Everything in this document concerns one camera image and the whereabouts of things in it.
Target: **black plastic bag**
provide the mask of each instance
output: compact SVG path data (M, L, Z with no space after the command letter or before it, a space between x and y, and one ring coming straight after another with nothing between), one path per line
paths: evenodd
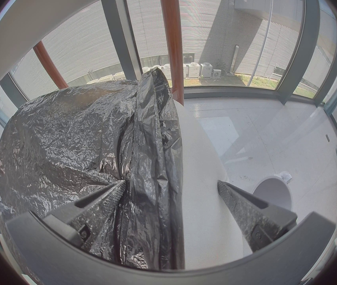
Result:
M91 217L96 237L82 248L137 268L183 269L182 177L179 120L160 69L138 83L52 92L25 103L0 139L0 229L27 268L6 221L44 217L111 185L116 205L109 218Z

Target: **brown pole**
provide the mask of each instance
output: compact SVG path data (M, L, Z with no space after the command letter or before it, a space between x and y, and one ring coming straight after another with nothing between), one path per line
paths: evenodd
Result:
M179 0L160 0L165 22L168 55L172 78L172 95L184 105L183 46Z
M48 52L46 51L45 46L42 41L39 41L34 47L33 50L37 55L39 61L45 68L48 75L51 77L52 81L57 85L59 89L68 88L68 84L63 79L62 75L59 73L57 67L52 62Z

